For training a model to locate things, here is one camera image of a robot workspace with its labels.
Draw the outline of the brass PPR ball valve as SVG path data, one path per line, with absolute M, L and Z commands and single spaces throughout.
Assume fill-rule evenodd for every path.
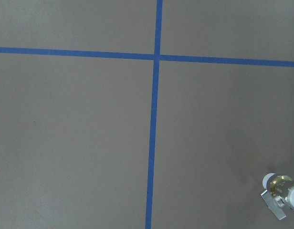
M 287 175 L 269 173 L 262 180 L 261 197 L 278 220 L 286 217 L 283 208 L 294 211 L 294 180 Z

